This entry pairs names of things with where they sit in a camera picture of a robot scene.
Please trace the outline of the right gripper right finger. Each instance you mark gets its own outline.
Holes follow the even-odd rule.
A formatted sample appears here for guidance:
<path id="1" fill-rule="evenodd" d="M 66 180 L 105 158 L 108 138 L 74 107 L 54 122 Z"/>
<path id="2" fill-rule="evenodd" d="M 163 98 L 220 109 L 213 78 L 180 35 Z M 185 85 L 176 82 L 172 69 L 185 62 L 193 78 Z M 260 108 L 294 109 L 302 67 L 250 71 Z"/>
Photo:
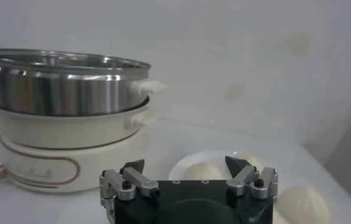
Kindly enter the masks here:
<path id="1" fill-rule="evenodd" d="M 225 156 L 225 163 L 231 174 L 227 186 L 237 197 L 249 195 L 257 200 L 271 198 L 277 203 L 278 173 L 275 168 L 257 166 L 253 160 Z"/>

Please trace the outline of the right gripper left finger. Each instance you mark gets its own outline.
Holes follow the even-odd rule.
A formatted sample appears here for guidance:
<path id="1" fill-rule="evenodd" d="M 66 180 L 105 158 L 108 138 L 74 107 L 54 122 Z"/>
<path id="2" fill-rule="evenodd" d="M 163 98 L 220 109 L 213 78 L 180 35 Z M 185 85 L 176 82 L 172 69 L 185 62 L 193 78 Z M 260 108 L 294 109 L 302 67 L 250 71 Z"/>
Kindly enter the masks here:
<path id="1" fill-rule="evenodd" d="M 108 222 L 116 222 L 116 199 L 131 201 L 137 195 L 157 199 L 159 197 L 159 182 L 151 180 L 142 174 L 144 159 L 127 162 L 119 171 L 104 170 L 99 176 L 100 204 L 106 209 Z"/>

